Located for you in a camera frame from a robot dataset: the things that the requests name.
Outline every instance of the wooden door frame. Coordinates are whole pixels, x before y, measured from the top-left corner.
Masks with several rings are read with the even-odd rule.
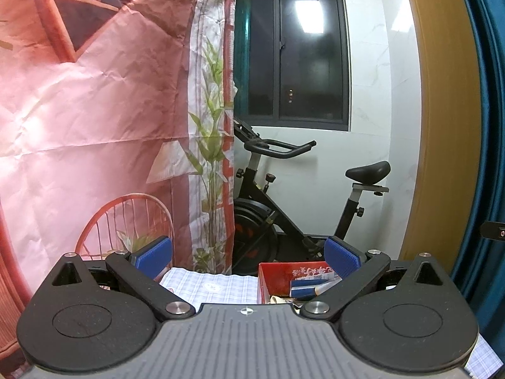
[[[401,259],[451,271],[470,215],[481,144],[475,39],[464,0],[410,0],[421,68],[421,144]]]

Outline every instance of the white checkered cloth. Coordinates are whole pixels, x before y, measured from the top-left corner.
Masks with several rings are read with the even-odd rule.
[[[172,268],[161,279],[160,285],[170,289],[196,311],[202,303],[255,304],[258,278],[255,276],[210,275]]]
[[[258,300],[258,278],[254,276],[210,275],[172,268],[160,284],[166,289],[171,288],[175,295],[191,303],[196,310],[202,303],[255,304]],[[466,370],[476,379],[488,379],[502,365],[498,355],[479,335]]]
[[[498,355],[479,334],[475,348],[466,363],[466,370],[478,379],[487,379],[502,365],[503,362],[498,358]]]

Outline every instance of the metal screw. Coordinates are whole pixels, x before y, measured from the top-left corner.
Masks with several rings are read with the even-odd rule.
[[[174,301],[168,303],[165,309],[168,313],[172,313],[173,315],[183,315],[191,310],[191,305],[183,301]]]
[[[326,313],[330,310],[330,305],[322,301],[313,301],[305,305],[305,310],[316,315]]]

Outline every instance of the blue rubber pad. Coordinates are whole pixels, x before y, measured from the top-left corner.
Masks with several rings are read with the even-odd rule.
[[[330,238],[324,243],[324,260],[343,280],[361,267],[359,257]]]
[[[172,255],[172,240],[165,238],[142,255],[139,255],[133,265],[145,276],[154,279],[170,263]]]

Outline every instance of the blue curtain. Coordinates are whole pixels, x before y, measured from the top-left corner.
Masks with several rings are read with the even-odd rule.
[[[465,0],[479,58],[482,145],[477,188],[453,279],[481,334],[505,360],[505,243],[481,238],[485,221],[505,222],[505,0]]]
[[[249,106],[249,29],[251,0],[237,0],[235,6],[235,40],[233,44],[233,80],[237,87],[234,112],[248,115]]]

